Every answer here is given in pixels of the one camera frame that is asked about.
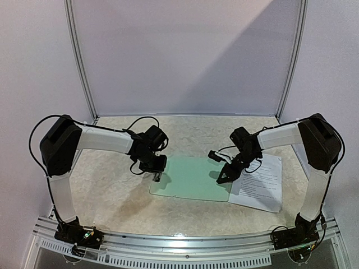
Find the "green translucent plastic folder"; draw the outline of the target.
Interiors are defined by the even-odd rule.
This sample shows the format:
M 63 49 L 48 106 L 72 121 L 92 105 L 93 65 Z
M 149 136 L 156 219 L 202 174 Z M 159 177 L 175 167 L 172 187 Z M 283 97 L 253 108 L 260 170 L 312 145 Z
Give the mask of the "green translucent plastic folder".
M 206 157 L 171 156 L 149 193 L 188 200 L 228 202 L 232 184 L 218 184 L 223 164 Z

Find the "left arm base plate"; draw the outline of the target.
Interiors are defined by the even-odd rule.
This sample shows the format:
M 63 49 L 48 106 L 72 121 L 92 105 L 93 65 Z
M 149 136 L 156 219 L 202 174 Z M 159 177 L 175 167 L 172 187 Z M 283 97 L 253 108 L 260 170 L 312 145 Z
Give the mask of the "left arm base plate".
M 79 224 L 58 225 L 54 238 L 78 247 L 99 249 L 104 233 L 96 228 L 86 228 Z

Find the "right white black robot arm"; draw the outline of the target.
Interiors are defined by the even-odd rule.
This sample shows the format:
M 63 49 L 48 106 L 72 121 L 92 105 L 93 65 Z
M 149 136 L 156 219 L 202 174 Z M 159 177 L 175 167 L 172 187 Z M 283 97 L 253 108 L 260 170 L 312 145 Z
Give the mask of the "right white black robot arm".
M 230 139 L 238 154 L 225 161 L 217 178 L 218 184 L 237 180 L 253 161 L 262 159 L 264 150 L 296 144 L 304 146 L 310 179 L 304 203 L 295 219 L 295 228 L 290 233 L 294 244 L 302 244 L 319 221 L 333 170 L 344 156 L 344 142 L 337 130 L 316 113 L 255 133 L 239 127 L 231 133 Z

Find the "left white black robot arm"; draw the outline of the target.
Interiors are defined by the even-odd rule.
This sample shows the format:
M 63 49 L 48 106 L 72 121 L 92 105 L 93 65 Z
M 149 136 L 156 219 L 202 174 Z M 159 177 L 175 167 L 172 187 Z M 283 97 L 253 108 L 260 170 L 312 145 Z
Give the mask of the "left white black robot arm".
M 70 187 L 70 176 L 77 154 L 83 150 L 116 152 L 139 165 L 139 174 L 164 172 L 167 157 L 162 151 L 169 138 L 158 124 L 136 133 L 130 128 L 112 129 L 78 122 L 69 115 L 55 115 L 56 121 L 40 141 L 50 197 L 62 235 L 71 243 L 79 243 L 84 235 L 76 220 Z

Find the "printed paper sheet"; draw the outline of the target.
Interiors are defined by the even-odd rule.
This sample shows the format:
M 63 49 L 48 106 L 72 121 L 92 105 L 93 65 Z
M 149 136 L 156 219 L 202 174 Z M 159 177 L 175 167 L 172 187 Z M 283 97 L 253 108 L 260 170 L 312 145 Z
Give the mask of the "printed paper sheet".
M 232 184 L 229 203 L 279 213 L 282 208 L 282 158 L 264 154 Z

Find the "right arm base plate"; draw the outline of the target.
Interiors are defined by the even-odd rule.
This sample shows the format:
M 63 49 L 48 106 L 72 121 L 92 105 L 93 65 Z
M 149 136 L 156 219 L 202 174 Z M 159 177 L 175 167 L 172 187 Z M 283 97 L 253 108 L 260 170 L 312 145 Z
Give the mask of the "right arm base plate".
M 296 228 L 279 226 L 271 231 L 270 240 L 275 250 L 304 247 L 312 251 L 323 241 L 325 232 L 326 230 L 324 230 L 323 235 L 320 236 L 315 228 L 302 238 L 301 234 L 296 232 Z

